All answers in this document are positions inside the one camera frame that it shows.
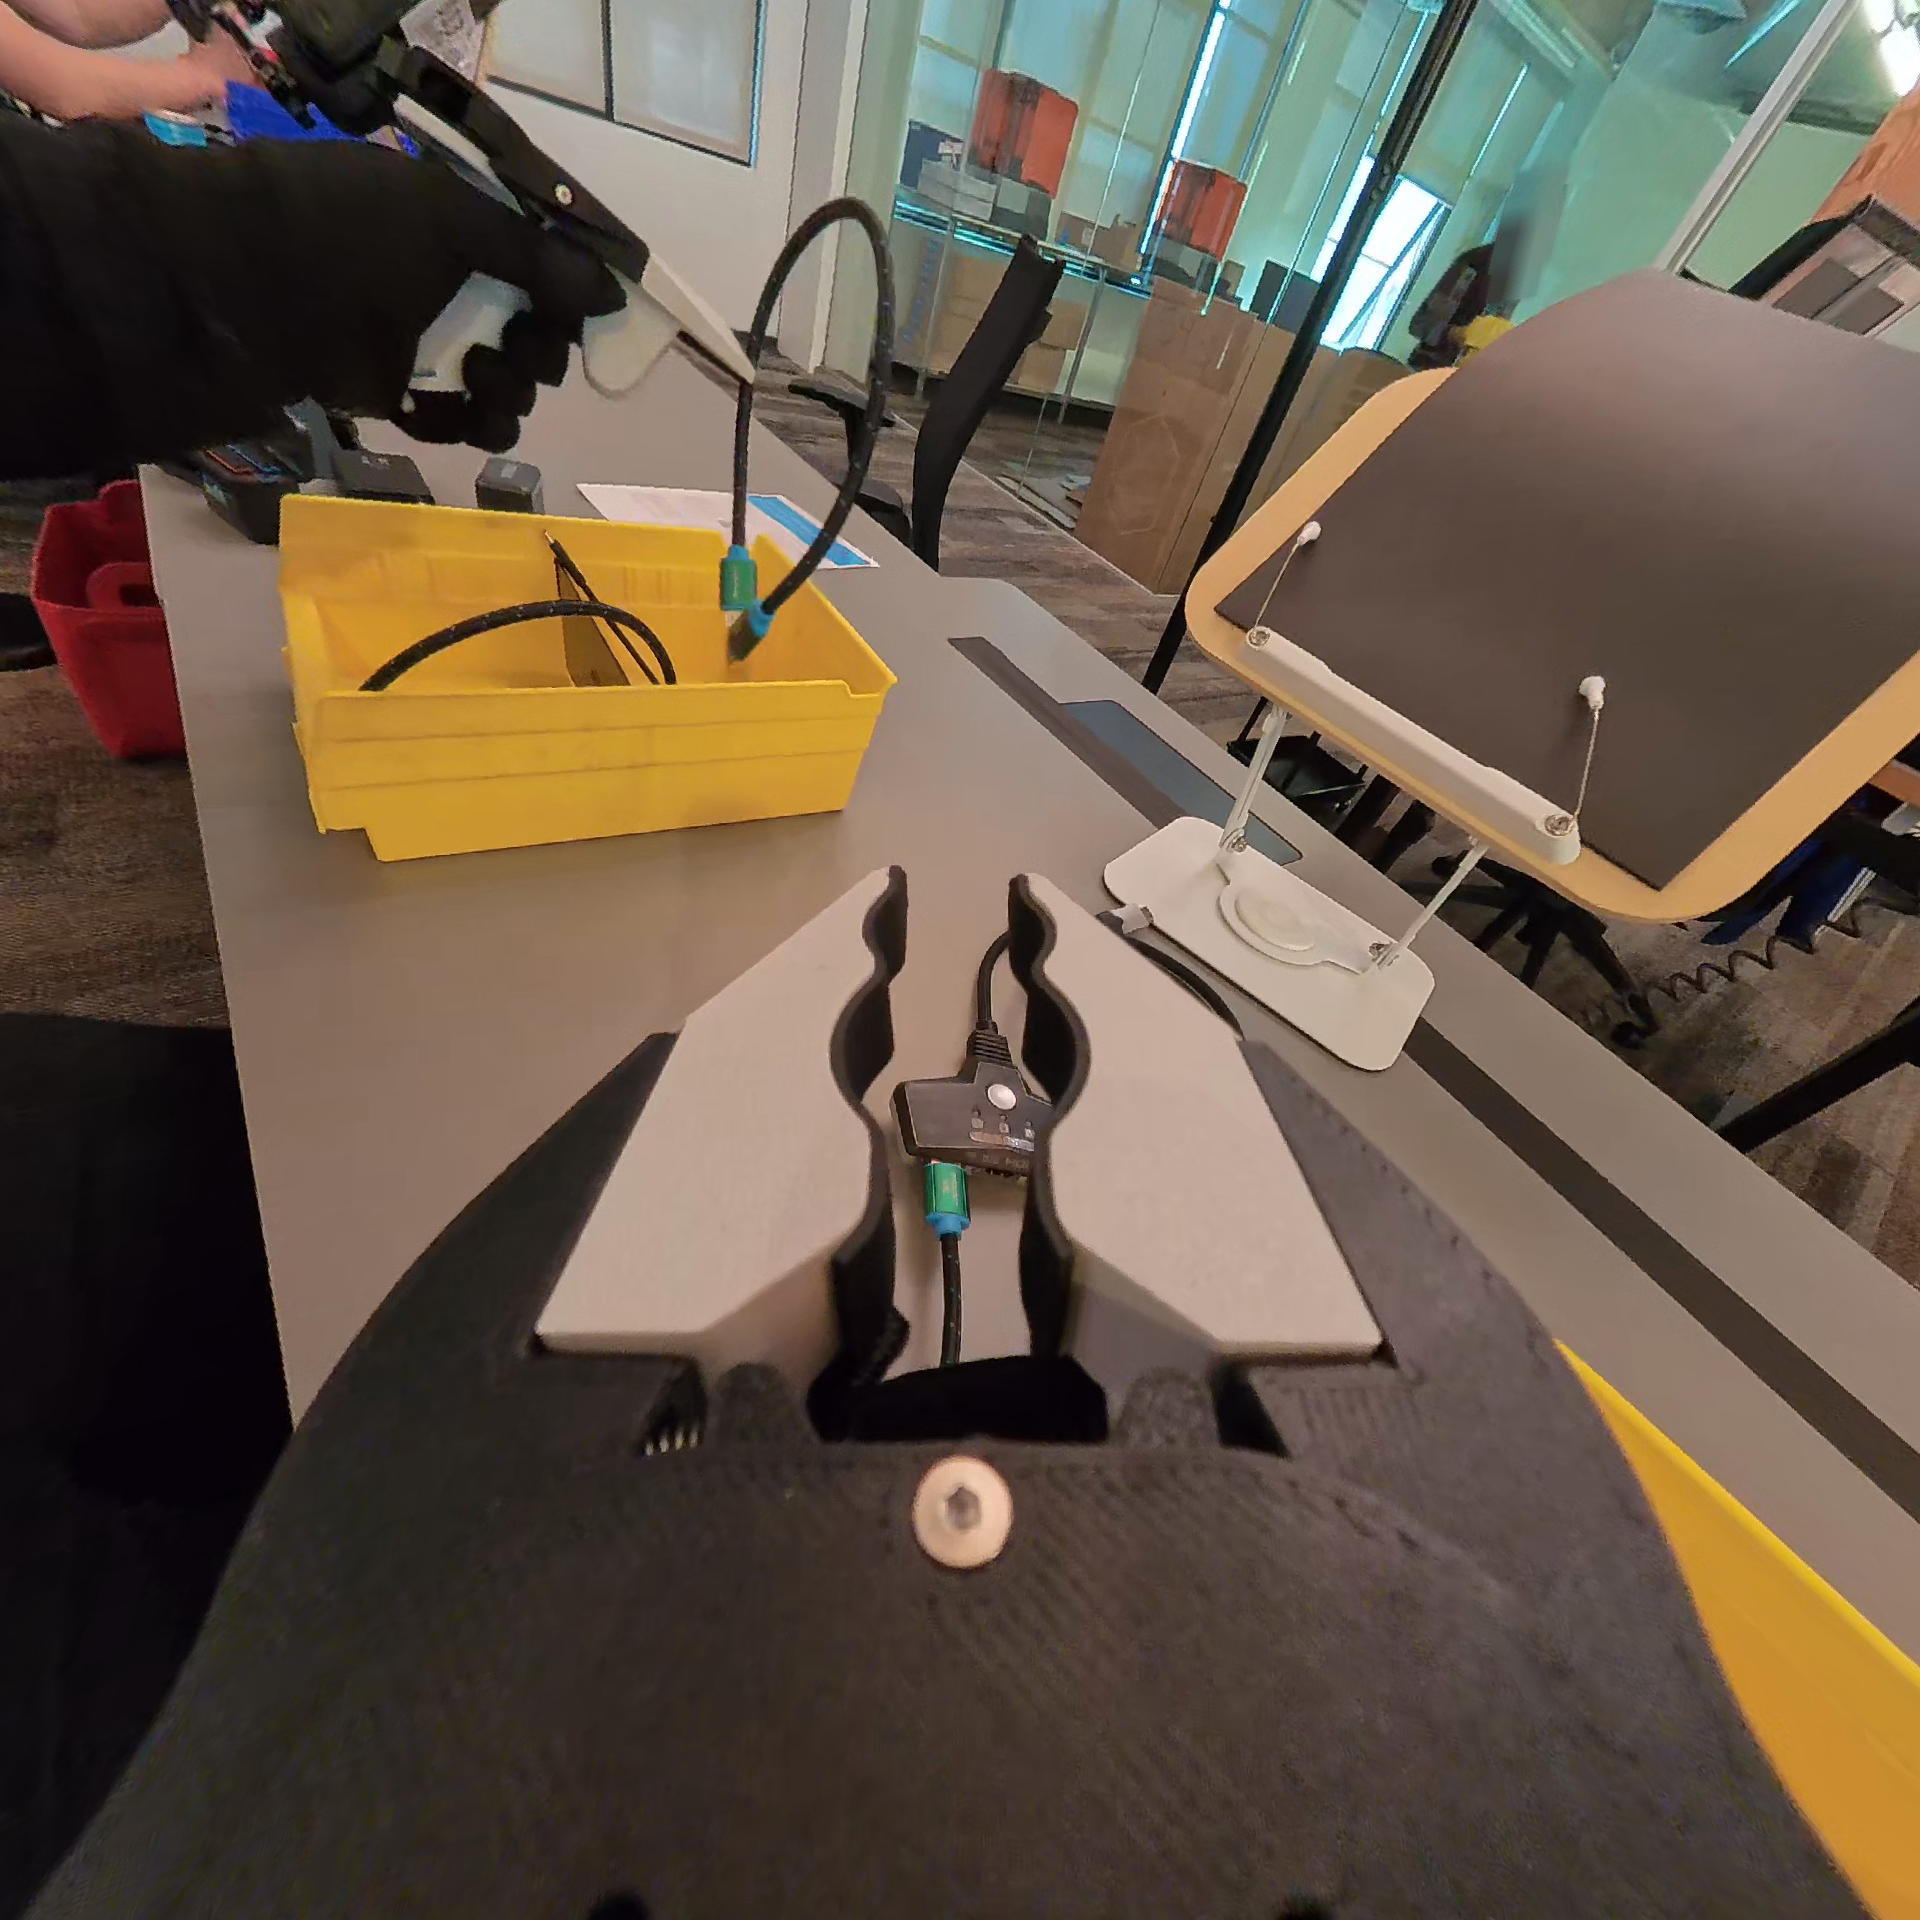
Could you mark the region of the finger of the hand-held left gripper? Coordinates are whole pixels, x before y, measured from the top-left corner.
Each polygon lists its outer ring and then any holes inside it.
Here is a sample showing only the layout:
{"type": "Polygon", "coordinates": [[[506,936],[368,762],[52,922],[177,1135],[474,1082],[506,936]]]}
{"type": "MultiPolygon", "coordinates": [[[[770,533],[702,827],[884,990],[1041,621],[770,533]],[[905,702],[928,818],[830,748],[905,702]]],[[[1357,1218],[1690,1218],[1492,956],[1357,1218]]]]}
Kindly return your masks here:
{"type": "Polygon", "coordinates": [[[639,270],[639,316],[662,341],[689,346],[737,387],[757,382],[757,359],[746,339],[658,252],[648,253],[639,270]]]}

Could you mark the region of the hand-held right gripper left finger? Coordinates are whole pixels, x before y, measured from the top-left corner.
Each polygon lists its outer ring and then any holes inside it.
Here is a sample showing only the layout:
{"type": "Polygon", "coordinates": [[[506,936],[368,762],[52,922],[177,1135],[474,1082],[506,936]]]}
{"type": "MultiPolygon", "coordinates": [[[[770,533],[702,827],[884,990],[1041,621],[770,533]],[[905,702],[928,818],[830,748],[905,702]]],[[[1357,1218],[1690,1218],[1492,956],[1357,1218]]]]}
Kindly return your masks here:
{"type": "Polygon", "coordinates": [[[894,1058],[905,871],[878,869],[702,1004],[538,1318],[556,1352],[757,1362],[798,1391],[888,1343],[894,1202],[866,1091],[894,1058]]]}

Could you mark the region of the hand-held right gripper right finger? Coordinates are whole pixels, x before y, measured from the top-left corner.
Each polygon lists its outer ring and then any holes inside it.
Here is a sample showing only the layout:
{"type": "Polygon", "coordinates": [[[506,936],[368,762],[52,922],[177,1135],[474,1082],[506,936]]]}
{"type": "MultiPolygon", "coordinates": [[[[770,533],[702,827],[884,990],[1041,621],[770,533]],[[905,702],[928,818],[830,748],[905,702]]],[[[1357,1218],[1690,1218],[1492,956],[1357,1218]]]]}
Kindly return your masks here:
{"type": "Polygon", "coordinates": [[[1029,1351],[1109,1395],[1145,1374],[1384,1348],[1254,1067],[1260,1050],[1052,879],[1009,879],[1039,1132],[1017,1275],[1029,1351]]]}

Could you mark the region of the black hdmi switch box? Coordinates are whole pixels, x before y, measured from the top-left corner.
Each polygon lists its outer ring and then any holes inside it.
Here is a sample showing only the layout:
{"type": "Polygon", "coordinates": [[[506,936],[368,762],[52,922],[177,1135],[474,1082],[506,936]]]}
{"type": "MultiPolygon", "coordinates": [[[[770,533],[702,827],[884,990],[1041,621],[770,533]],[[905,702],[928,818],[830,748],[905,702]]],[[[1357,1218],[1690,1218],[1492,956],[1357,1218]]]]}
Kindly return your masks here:
{"type": "Polygon", "coordinates": [[[1054,1106],[1008,1063],[908,1078],[894,1091],[902,1152],[919,1164],[1024,1180],[1049,1133],[1054,1106]]]}

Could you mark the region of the yellow plastic bin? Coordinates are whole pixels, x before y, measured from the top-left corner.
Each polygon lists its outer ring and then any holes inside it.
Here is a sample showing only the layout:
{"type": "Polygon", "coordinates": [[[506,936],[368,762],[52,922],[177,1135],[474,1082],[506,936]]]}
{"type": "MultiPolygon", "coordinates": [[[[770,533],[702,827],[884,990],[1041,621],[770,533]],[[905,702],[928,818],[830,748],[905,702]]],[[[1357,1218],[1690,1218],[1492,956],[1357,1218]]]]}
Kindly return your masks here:
{"type": "Polygon", "coordinates": [[[894,669],[813,582],[729,654],[725,539],[343,495],[278,515],[308,807],[374,858],[837,812],[894,669]]]}
{"type": "Polygon", "coordinates": [[[1714,1656],[1863,1907],[1918,1916],[1918,1667],[1592,1367],[1558,1351],[1638,1476],[1714,1656]]]}

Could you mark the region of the person's left hand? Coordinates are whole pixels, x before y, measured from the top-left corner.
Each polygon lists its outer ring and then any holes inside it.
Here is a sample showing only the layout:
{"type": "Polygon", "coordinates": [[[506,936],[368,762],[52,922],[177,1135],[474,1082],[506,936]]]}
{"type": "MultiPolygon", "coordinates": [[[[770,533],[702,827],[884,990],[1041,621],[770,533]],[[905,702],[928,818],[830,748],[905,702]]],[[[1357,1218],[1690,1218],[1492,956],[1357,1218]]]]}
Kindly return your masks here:
{"type": "Polygon", "coordinates": [[[414,442],[506,453],[542,389],[562,384],[588,319],[615,312],[612,271],[458,178],[392,151],[310,154],[318,190],[319,343],[304,394],[385,419],[414,442]],[[417,346],[468,279],[525,300],[495,346],[458,359],[455,391],[415,384],[417,346]]]}

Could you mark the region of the white blue paper sheet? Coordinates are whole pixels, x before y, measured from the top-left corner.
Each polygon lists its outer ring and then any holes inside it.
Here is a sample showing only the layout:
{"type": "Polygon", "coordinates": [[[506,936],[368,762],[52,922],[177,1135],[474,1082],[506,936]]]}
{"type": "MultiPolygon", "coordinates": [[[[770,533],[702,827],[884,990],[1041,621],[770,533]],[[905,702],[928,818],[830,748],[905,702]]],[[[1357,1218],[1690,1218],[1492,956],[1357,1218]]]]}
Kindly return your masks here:
{"type": "MultiPolygon", "coordinates": [[[[734,544],[729,492],[636,484],[575,484],[575,490],[600,519],[714,533],[725,544],[734,544]]],[[[823,530],[823,520],[790,495],[749,492],[744,530],[746,548],[765,542],[784,563],[794,565],[823,530]]]]}

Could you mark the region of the black mesh office chair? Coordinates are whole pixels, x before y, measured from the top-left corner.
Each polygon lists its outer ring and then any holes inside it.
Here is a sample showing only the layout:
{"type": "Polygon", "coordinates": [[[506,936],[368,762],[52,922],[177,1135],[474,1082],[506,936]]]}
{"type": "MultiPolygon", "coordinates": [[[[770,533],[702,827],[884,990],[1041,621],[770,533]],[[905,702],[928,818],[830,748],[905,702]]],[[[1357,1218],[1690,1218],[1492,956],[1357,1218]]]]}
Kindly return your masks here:
{"type": "Polygon", "coordinates": [[[992,403],[1017,370],[1017,362],[1041,335],[1062,270],[1062,260],[1047,253],[1032,236],[1017,240],[992,300],[919,423],[905,495],[872,474],[879,432],[895,426],[888,408],[879,412],[879,423],[866,434],[866,394],[850,380],[818,372],[788,382],[794,398],[821,404],[842,426],[848,450],[839,475],[850,477],[855,467],[862,468],[857,508],[908,544],[930,570],[941,565],[944,508],[952,477],[992,403]]]}

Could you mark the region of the orange resin printer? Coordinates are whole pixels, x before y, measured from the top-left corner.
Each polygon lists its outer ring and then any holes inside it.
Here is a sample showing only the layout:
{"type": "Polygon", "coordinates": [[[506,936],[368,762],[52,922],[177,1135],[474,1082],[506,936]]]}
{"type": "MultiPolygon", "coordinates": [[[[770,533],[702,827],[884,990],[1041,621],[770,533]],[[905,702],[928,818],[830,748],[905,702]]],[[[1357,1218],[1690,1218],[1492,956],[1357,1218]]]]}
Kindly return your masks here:
{"type": "Polygon", "coordinates": [[[1247,184],[1232,171],[1200,159],[1173,159],[1158,191],[1145,252],[1188,250],[1222,260],[1239,222],[1247,184]]]}
{"type": "Polygon", "coordinates": [[[986,176],[1060,190],[1077,101],[1041,79],[1008,68],[983,75],[969,132],[969,159],[986,176]]]}

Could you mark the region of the black battery charger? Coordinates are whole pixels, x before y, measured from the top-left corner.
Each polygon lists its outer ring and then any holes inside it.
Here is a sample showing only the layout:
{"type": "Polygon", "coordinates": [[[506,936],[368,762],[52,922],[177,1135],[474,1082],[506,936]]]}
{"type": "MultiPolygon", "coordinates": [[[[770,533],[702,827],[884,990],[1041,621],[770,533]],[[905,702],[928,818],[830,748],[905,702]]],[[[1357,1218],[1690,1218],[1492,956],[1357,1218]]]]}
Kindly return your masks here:
{"type": "Polygon", "coordinates": [[[173,453],[156,467],[201,492],[207,508],[245,539],[276,544],[281,502],[302,492],[334,492],[335,464],[361,446],[352,415],[302,400],[284,407],[253,437],[173,453]]]}

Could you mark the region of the teal desk hatch cover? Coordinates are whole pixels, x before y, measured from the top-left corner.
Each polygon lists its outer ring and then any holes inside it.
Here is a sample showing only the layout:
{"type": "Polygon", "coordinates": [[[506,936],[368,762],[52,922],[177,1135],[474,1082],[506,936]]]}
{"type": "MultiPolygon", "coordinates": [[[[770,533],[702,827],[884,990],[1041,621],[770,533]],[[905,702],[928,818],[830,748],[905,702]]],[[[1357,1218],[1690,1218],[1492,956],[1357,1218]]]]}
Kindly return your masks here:
{"type": "Polygon", "coordinates": [[[1212,780],[1128,707],[1116,702],[1071,702],[1062,703],[1062,712],[1117,759],[1127,762],[1180,815],[1192,815],[1214,827],[1228,823],[1234,792],[1212,780]]]}

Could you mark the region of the large cardboard box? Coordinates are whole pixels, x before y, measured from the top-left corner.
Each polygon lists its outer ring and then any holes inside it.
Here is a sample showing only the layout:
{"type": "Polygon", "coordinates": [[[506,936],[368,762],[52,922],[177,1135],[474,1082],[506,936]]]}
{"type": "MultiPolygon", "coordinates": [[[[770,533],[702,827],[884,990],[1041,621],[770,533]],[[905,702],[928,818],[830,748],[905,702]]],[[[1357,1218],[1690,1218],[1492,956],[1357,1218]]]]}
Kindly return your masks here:
{"type": "Polygon", "coordinates": [[[1237,303],[1160,285],[1097,453],[1074,535],[1152,592],[1176,592],[1294,339],[1237,303]]]}

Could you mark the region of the black vertical pole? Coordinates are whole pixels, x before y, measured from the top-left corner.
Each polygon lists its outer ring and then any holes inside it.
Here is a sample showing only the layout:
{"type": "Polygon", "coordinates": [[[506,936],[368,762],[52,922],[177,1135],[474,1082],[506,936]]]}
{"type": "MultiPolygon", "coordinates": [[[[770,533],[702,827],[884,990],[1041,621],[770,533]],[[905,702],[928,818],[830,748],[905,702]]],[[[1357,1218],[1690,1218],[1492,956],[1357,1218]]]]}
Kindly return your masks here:
{"type": "Polygon", "coordinates": [[[1158,645],[1143,671],[1143,688],[1150,692],[1158,692],[1162,688],[1167,671],[1184,647],[1188,634],[1188,589],[1194,582],[1198,570],[1214,558],[1253,504],[1260,474],[1279,442],[1279,432],[1287,426],[1288,412],[1308,380],[1312,359],[1324,343],[1332,310],[1352,279],[1362,244],[1391,194],[1412,140],[1418,135],[1432,106],[1432,96],[1446,78],[1448,66],[1456,59],[1456,48],[1477,12],[1477,2],[1440,4],[1431,27],[1426,27],[1424,37],[1414,40],[1417,55],[1409,59],[1404,83],[1384,99],[1391,106],[1391,114],[1375,127],[1372,159],[1362,171],[1360,191],[1352,199],[1352,205],[1332,222],[1332,256],[1316,275],[1316,288],[1308,302],[1303,323],[1294,331],[1294,346],[1287,350],[1277,380],[1264,400],[1262,414],[1253,426],[1230,484],[1225,486],[1216,515],[1198,547],[1185,582],[1173,600],[1158,645]]]}

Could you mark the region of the red storage bin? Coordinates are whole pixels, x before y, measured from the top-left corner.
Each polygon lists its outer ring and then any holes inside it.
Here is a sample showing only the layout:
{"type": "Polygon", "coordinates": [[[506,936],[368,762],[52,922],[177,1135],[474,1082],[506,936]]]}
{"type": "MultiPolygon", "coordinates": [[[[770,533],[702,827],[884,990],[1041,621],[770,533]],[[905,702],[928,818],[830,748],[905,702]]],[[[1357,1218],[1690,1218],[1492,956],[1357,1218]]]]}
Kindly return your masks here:
{"type": "Polygon", "coordinates": [[[168,630],[137,480],[48,508],[30,598],[86,725],[120,762],[184,757],[168,630]]]}

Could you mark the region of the white stand with wooden board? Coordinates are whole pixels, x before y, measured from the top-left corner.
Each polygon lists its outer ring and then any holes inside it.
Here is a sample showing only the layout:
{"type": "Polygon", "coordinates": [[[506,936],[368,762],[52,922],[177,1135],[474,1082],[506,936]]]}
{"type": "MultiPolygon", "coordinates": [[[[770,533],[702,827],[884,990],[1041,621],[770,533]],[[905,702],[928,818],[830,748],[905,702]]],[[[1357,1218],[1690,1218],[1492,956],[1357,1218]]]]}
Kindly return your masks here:
{"type": "Polygon", "coordinates": [[[1609,922],[1754,887],[1914,735],[1918,359],[1632,271],[1369,400],[1185,589],[1264,695],[1228,823],[1103,874],[1119,904],[1377,1071],[1417,932],[1492,852],[1609,922]],[[1390,932],[1242,834],[1295,719],[1468,834],[1390,932]]]}

